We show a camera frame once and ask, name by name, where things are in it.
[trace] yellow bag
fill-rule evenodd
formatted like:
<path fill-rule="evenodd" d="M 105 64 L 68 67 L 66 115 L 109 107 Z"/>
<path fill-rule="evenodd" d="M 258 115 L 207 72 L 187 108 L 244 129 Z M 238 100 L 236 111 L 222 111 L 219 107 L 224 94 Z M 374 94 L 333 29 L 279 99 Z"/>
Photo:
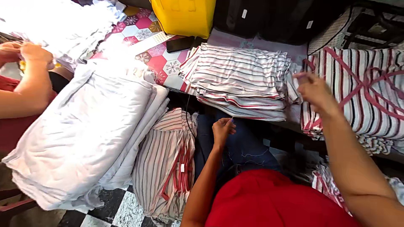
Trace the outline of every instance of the yellow bag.
<path fill-rule="evenodd" d="M 216 0 L 150 0 L 161 29 L 167 34 L 207 39 Z"/>

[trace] hand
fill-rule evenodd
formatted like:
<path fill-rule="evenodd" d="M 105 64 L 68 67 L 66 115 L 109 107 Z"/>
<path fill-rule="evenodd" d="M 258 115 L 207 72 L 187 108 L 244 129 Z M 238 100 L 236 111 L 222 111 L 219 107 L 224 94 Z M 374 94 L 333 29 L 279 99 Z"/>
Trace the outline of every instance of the hand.
<path fill-rule="evenodd" d="M 215 122 L 212 126 L 213 137 L 215 138 L 214 145 L 222 149 L 226 144 L 226 139 L 229 134 L 236 133 L 236 125 L 233 124 L 232 118 L 222 118 Z"/>
<path fill-rule="evenodd" d="M 25 61 L 43 61 L 47 64 L 53 61 L 53 55 L 50 52 L 44 50 L 40 45 L 35 45 L 30 42 L 23 43 L 21 55 Z"/>
<path fill-rule="evenodd" d="M 293 77 L 299 79 L 300 92 L 305 101 L 314 105 L 314 111 L 321 116 L 334 115 L 340 112 L 338 103 L 332 95 L 327 83 L 310 72 L 300 72 Z"/>
<path fill-rule="evenodd" d="M 0 62 L 17 62 L 20 60 L 21 44 L 18 42 L 5 42 L 0 44 Z"/>

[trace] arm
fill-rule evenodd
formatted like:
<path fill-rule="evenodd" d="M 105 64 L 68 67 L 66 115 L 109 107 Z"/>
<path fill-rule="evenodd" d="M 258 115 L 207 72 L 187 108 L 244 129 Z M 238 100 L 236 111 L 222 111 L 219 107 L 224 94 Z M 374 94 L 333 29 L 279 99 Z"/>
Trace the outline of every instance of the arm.
<path fill-rule="evenodd" d="M 349 210 L 364 226 L 403 226 L 404 206 L 356 140 L 325 81 L 310 73 L 295 76 L 308 79 L 298 90 L 321 116 L 331 172 Z"/>
<path fill-rule="evenodd" d="M 192 187 L 181 220 L 181 227 L 203 227 L 212 205 L 216 174 L 228 134 L 234 134 L 236 126 L 231 118 L 222 118 L 213 124 L 215 142 L 201 174 Z"/>
<path fill-rule="evenodd" d="M 25 43 L 25 75 L 13 92 L 0 90 L 0 118 L 19 118 L 42 113 L 52 94 L 47 65 L 52 54 L 38 45 Z"/>

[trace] black phone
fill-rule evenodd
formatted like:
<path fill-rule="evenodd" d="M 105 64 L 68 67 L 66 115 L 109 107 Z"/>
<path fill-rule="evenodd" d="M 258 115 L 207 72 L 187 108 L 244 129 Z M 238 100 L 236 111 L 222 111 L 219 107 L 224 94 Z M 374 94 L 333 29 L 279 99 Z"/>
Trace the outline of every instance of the black phone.
<path fill-rule="evenodd" d="M 193 36 L 167 41 L 167 52 L 171 53 L 175 51 L 189 49 L 191 48 L 194 41 L 195 37 Z"/>

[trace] black bag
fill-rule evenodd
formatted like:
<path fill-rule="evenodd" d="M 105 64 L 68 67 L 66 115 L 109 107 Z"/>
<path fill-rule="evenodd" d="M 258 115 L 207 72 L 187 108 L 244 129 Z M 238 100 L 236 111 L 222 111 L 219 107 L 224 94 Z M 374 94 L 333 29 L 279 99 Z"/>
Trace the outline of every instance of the black bag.
<path fill-rule="evenodd" d="M 213 26 L 243 38 L 253 38 L 265 25 L 270 0 L 216 0 Z"/>
<path fill-rule="evenodd" d="M 330 4 L 324 0 L 272 0 L 265 28 L 265 40 L 302 45 L 326 29 L 344 13 L 350 0 Z"/>

